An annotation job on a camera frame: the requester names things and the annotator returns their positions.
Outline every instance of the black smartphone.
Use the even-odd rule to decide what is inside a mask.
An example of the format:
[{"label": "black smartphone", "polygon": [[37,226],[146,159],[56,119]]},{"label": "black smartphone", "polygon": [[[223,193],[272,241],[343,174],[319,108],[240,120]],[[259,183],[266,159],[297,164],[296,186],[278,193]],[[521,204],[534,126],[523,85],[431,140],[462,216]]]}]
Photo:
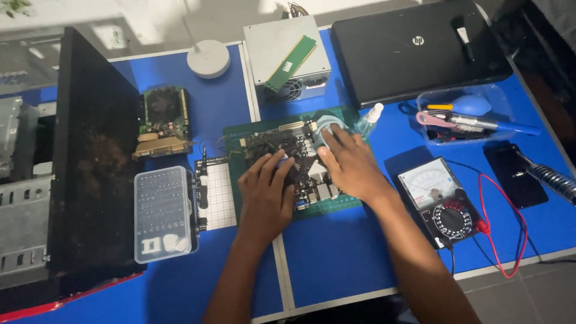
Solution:
[{"label": "black smartphone", "polygon": [[528,163],[516,152],[518,146],[508,141],[484,146],[484,156],[496,174],[500,186],[516,208],[536,206],[548,201],[538,180],[526,172]]}]

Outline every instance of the black laptop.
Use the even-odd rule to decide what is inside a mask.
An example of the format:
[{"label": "black laptop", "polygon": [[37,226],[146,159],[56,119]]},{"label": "black laptop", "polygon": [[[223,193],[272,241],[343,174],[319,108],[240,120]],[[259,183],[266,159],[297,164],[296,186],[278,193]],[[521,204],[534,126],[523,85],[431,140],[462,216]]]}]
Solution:
[{"label": "black laptop", "polygon": [[[454,27],[463,23],[474,60]],[[501,81],[512,74],[471,0],[428,3],[337,21],[332,43],[358,109],[414,99],[424,91]]]}]

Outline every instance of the clear plastic tool box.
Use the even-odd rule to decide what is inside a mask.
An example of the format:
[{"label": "clear plastic tool box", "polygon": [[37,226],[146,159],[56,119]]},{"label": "clear plastic tool box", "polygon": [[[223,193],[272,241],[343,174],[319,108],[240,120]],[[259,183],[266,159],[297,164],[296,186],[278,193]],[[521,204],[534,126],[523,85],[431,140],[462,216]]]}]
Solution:
[{"label": "clear plastic tool box", "polygon": [[181,166],[136,175],[136,262],[148,263],[196,251],[198,222],[192,184],[192,173]]}]

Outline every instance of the spray bottle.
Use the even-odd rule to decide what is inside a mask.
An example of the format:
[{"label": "spray bottle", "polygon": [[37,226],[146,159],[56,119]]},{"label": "spray bottle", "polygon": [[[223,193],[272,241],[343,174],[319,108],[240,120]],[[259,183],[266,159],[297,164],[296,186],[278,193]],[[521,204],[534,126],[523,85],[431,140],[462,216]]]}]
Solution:
[{"label": "spray bottle", "polygon": [[374,105],[366,115],[360,117],[356,124],[354,124],[354,132],[360,134],[362,139],[366,140],[368,135],[376,128],[376,122],[383,109],[384,105],[381,103]]}]

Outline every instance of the table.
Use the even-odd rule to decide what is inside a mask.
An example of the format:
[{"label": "table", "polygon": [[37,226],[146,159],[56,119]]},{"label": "table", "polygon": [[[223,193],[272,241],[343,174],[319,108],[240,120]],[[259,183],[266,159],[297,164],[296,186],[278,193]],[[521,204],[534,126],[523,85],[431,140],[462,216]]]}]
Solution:
[{"label": "table", "polygon": [[[280,107],[259,107],[251,82],[249,57],[241,42],[228,44],[231,64],[220,78],[201,80],[185,63],[184,51],[138,56],[114,60],[114,65],[140,91],[161,85],[180,84],[191,93],[189,115],[194,120],[194,139],[219,138],[228,125],[280,118],[299,112],[349,104],[350,99],[329,39],[329,29],[321,30],[332,75],[323,97],[292,101]],[[506,92],[516,121],[542,128],[543,119],[526,92],[522,79],[516,75],[499,86]],[[41,92],[42,101],[50,100],[53,90]],[[378,128],[370,142],[379,166],[386,176],[398,171],[399,165],[417,164],[430,156],[443,156],[450,161],[477,168],[490,177],[492,170],[483,156],[482,145],[425,147],[420,134],[410,128],[399,104],[386,105]],[[566,174],[574,173],[556,137],[547,131],[538,137],[516,134],[517,143],[532,160],[549,165]],[[216,148],[207,146],[209,155]],[[408,156],[399,156],[409,151]],[[187,168],[200,158],[199,150],[183,157],[152,160],[147,168],[181,164]],[[477,174],[461,165],[449,163],[472,203],[479,206]],[[523,264],[576,253],[576,219],[567,217],[573,207],[547,190],[550,201],[523,210],[532,244],[526,248]],[[495,188],[485,185],[484,199],[491,216],[492,237],[499,257],[512,266],[520,227]],[[80,298],[63,309],[25,318],[19,323],[167,323],[199,322],[223,268],[236,227],[203,232],[199,250],[183,257],[149,264],[143,276]],[[482,235],[479,246],[493,258],[488,241]],[[494,272],[471,239],[454,246],[456,278]],[[441,251],[447,266],[450,254]],[[395,293],[395,279],[384,237],[370,210],[362,207],[292,223],[264,255],[257,275],[253,302],[253,323],[262,323],[310,311],[357,302]]]}]

